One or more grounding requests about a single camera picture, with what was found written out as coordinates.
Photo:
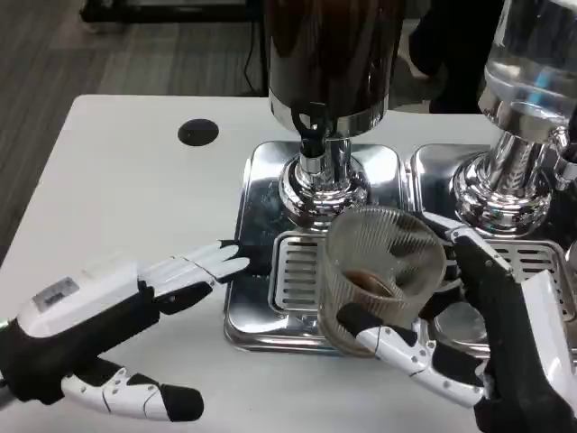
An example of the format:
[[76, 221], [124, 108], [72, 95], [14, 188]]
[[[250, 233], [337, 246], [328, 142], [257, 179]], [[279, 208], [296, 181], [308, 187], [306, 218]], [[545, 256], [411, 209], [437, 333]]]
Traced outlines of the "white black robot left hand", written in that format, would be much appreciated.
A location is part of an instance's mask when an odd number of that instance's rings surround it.
[[115, 254], [66, 275], [2, 324], [1, 405], [68, 400], [132, 419], [199, 419], [198, 390], [158, 382], [101, 355], [161, 316], [193, 307], [255, 262], [248, 247], [219, 240], [147, 269]]

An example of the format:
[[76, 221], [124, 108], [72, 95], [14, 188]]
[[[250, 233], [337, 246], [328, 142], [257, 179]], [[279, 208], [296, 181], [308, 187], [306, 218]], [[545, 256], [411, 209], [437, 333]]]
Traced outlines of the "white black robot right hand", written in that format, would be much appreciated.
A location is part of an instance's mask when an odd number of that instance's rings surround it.
[[574, 432], [576, 369], [552, 274], [519, 281], [472, 227], [430, 212], [420, 217], [452, 244], [463, 296], [483, 318], [489, 359], [423, 337], [421, 318], [394, 326], [357, 303], [338, 310], [339, 324], [382, 362], [473, 410], [482, 432]]

